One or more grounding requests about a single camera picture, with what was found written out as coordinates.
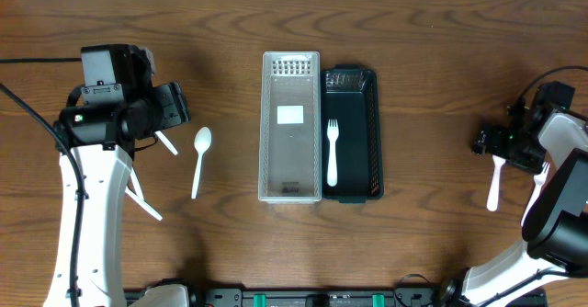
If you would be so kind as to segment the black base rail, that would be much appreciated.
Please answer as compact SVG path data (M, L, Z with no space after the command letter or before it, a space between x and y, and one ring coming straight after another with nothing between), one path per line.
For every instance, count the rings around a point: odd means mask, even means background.
M182 279L163 279L152 286L184 284L189 306L212 307L396 307L431 306L437 287L409 284L391 290L248 290L225 287L202 290Z

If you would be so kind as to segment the thick white plastic spoon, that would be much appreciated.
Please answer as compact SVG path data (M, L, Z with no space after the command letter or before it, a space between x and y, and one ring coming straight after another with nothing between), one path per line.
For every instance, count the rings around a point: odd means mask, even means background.
M489 188L488 198L486 202L486 208L489 211L497 211L500 195L500 180L502 167L505 165L506 160L498 155L492 157L494 169L492 173L492 181Z

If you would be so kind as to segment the white spoon near clear basket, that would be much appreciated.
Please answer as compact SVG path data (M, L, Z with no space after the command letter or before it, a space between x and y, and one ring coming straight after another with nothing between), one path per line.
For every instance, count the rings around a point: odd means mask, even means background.
M199 181L200 181L200 177L201 177L201 169L202 169L202 158L204 153L210 148L212 144L212 135L211 135L211 131L208 127L203 127L201 128L194 140L194 147L195 150L197 151L198 154L198 158L197 158L197 164L196 164L196 168L195 168L195 174L194 174L194 179L193 179L193 184L192 184L192 190L191 190L191 198L195 199L198 195L198 187L199 187Z

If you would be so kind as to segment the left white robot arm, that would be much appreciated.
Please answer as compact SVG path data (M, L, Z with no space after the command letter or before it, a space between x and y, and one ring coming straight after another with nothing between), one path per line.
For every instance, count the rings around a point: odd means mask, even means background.
M178 83L77 87L54 124L65 146L62 217L47 306L126 306L121 276L124 199L143 205L135 142L189 121Z

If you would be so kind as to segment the white plastic spoon upper left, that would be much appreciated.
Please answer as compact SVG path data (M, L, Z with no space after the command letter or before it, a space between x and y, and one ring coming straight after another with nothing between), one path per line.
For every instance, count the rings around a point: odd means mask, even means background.
M155 133L155 136L158 138L159 141L163 143L163 145L171 152L172 155L178 155L177 149L162 131L157 131Z

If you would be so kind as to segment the white plastic spoon middle left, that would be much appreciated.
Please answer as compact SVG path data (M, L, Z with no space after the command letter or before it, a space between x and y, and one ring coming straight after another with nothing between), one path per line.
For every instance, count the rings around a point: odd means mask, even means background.
M132 184L132 193L140 200L144 200L141 184L134 168L130 171L130 182Z

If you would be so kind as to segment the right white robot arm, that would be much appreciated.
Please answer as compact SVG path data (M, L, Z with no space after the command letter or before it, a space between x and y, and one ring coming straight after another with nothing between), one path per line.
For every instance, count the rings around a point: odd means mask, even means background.
M557 171L527 213L522 239L449 279L434 306L506 306L552 281L587 277L587 118L556 110L538 141Z

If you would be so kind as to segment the clear plastic perforated basket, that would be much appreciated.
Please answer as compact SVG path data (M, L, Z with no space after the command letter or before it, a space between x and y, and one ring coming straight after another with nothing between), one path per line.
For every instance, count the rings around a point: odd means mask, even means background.
M322 199L320 54L263 55L258 199L312 204Z

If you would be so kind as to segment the dark green plastic basket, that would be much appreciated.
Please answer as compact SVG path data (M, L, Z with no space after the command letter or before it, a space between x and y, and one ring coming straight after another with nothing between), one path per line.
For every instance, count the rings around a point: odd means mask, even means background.
M340 203L365 203L384 194L376 72L358 64L321 71L322 197ZM338 183L327 185L329 119L336 119Z

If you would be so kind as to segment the white plastic fork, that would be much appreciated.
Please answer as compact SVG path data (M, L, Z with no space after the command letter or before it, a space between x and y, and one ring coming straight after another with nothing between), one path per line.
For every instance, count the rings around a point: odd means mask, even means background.
M339 137L338 121L329 119L327 126L327 139L329 142L329 157L327 165L327 185L335 187L338 183L336 142Z
M535 204L535 202L537 201L541 189L543 188L543 185L546 183L547 178L548 178L548 171L550 169L550 163L549 162L544 162L542 165L542 169L541 172L537 175L534 175L533 179L534 179L534 188L533 191L531 193L530 199L526 205L525 211L523 213L523 216L521 218L520 221L520 225L523 226L526 220L526 217L528 215L528 213L530 212L532 206Z

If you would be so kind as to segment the white plastic spoon lower left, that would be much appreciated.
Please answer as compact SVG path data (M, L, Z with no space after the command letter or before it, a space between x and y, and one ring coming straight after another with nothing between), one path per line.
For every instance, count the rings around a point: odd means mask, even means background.
M161 221L163 219L163 216L156 209L149 205L144 199L141 199L129 188L125 188L125 193L129 197L131 197L131 199L135 201L143 210L145 210L147 213L153 216L157 221Z

